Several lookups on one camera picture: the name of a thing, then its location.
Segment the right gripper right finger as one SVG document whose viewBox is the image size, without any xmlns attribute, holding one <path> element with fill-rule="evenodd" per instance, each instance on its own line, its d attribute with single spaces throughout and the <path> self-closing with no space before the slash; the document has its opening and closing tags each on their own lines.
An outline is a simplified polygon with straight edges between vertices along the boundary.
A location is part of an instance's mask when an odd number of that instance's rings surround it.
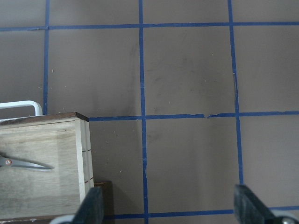
<svg viewBox="0 0 299 224">
<path fill-rule="evenodd" d="M 273 224 L 275 216 L 246 185 L 234 188 L 234 215 L 240 224 Z"/>
</svg>

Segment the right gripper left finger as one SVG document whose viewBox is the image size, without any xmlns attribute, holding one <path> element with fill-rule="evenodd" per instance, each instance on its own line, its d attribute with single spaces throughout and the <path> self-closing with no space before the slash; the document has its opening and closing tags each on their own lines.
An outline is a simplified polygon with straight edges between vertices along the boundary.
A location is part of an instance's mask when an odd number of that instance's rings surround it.
<svg viewBox="0 0 299 224">
<path fill-rule="evenodd" d="M 89 189 L 86 197 L 76 212 L 74 224 L 101 224 L 104 219 L 104 200 L 101 187 Z"/>
</svg>

